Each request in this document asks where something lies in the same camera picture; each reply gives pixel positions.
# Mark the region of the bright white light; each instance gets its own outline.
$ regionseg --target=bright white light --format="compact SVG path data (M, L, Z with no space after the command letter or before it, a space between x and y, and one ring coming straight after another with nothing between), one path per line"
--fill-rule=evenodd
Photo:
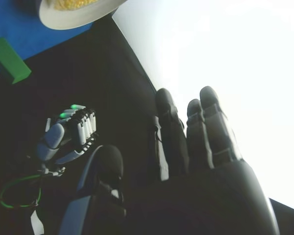
M294 208L294 0L128 0L114 20L184 123L216 90L265 193Z

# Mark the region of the white robotic hand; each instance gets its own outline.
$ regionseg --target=white robotic hand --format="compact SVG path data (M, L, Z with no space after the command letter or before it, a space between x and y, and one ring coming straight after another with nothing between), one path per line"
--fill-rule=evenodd
M50 127L51 118L46 124L46 133L37 145L37 156L43 162L42 172L51 173L46 163L65 164L83 155L96 140L96 117L93 109L81 105L72 105L59 115L56 123ZM69 141L73 142L73 151L64 157L52 159L58 150ZM64 168L53 172L62 175Z

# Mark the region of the bowl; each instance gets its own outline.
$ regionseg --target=bowl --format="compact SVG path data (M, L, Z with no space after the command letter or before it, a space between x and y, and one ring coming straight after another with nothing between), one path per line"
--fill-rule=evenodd
M98 20L117 9L126 0L98 0L74 11L54 9L54 0L36 0L41 22L48 28L65 30Z

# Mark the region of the blue mat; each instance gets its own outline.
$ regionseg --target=blue mat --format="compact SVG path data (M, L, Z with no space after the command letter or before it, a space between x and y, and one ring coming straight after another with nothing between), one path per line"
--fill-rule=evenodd
M35 13L35 0L0 0L0 37L5 37L24 60L64 42L91 27L53 30L45 27Z

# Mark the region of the white tag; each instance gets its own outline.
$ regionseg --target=white tag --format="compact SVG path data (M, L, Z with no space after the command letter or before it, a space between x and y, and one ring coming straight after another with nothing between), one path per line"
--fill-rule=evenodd
M34 210L33 214L31 215L30 221L35 235L45 234L44 225L38 218L36 210Z

